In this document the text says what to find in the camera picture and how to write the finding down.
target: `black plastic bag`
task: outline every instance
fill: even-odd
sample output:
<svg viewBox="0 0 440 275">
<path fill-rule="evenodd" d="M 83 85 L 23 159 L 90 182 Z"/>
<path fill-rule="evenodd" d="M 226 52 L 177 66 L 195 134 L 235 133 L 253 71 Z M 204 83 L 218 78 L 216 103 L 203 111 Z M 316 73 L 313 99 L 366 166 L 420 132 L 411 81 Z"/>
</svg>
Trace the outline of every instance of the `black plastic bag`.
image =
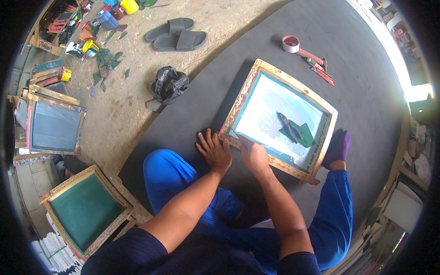
<svg viewBox="0 0 440 275">
<path fill-rule="evenodd" d="M 166 66 L 158 71 L 156 79 L 151 85 L 154 99 L 164 105 L 171 105 L 183 91 L 188 88 L 190 79 L 173 67 Z"/>
</svg>

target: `yellow paint can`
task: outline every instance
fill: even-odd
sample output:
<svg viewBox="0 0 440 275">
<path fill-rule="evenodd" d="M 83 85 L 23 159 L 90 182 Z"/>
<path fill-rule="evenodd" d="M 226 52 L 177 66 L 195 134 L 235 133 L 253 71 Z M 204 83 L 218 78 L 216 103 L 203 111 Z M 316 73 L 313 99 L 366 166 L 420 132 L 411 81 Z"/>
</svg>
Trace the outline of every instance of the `yellow paint can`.
<svg viewBox="0 0 440 275">
<path fill-rule="evenodd" d="M 95 57 L 95 55 L 99 52 L 99 47 L 95 43 L 93 43 L 92 39 L 90 39 L 87 40 L 82 51 L 83 53 L 85 53 L 85 55 L 89 57 Z"/>
<path fill-rule="evenodd" d="M 135 0 L 122 0 L 120 5 L 128 15 L 139 10 L 139 6 Z"/>
</svg>

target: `concrete floor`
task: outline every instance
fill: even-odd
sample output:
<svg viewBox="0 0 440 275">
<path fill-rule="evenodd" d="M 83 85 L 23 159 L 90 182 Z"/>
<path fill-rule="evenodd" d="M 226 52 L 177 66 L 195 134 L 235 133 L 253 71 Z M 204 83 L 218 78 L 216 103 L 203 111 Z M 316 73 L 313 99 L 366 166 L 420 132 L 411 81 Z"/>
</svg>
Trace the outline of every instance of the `concrete floor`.
<svg viewBox="0 0 440 275">
<path fill-rule="evenodd" d="M 227 46 L 288 2 L 160 0 L 156 5 L 170 5 L 150 9 L 144 16 L 141 14 L 145 10 L 126 15 L 119 23 L 128 24 L 128 35 L 118 40 L 120 33 L 116 33 L 105 45 L 112 54 L 122 51 L 125 59 L 106 80 L 106 92 L 98 84 L 94 97 L 90 92 L 92 74 L 98 69 L 96 59 L 85 57 L 81 61 L 63 54 L 61 58 L 68 60 L 73 72 L 72 80 L 67 84 L 69 93 L 88 109 L 79 158 L 90 165 L 96 163 L 104 172 L 118 174 L 140 136 L 158 115 L 145 106 L 145 102 L 153 98 L 150 86 L 157 70 L 173 66 L 193 79 Z M 91 21 L 103 7 L 102 1 L 98 1 L 83 21 Z M 144 34 L 165 24 L 168 19 L 178 17 L 194 19 L 193 30 L 208 33 L 206 44 L 192 52 L 155 52 L 151 44 L 145 42 Z M 108 33 L 100 30 L 98 42 L 104 41 Z M 76 34 L 72 41 L 78 41 Z M 127 69 L 130 69 L 130 76 L 124 79 Z"/>
</svg>

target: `roll of tape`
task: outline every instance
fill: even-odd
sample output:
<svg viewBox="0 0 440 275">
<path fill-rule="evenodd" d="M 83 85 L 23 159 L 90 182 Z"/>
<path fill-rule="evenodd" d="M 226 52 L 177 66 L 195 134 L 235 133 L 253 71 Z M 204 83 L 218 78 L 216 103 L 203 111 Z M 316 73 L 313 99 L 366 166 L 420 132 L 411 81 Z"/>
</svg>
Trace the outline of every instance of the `roll of tape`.
<svg viewBox="0 0 440 275">
<path fill-rule="evenodd" d="M 300 40 L 292 35 L 286 35 L 282 39 L 282 48 L 286 52 L 295 53 L 300 50 Z"/>
</svg>

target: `slide sandal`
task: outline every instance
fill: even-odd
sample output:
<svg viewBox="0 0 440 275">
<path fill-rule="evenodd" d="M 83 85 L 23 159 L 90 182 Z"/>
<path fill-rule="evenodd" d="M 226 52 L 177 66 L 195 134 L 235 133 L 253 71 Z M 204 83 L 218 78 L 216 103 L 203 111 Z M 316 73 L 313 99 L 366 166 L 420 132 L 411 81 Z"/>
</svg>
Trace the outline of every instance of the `slide sandal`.
<svg viewBox="0 0 440 275">
<path fill-rule="evenodd" d="M 168 23 L 163 24 L 145 34 L 145 41 L 153 42 L 159 37 L 165 37 L 172 34 L 180 33 L 181 30 L 191 30 L 194 28 L 195 21 L 190 18 L 176 18 L 168 20 Z"/>
<path fill-rule="evenodd" d="M 206 32 L 183 30 L 180 34 L 159 37 L 153 42 L 153 49 L 156 51 L 193 51 L 203 46 L 207 38 Z"/>
</svg>

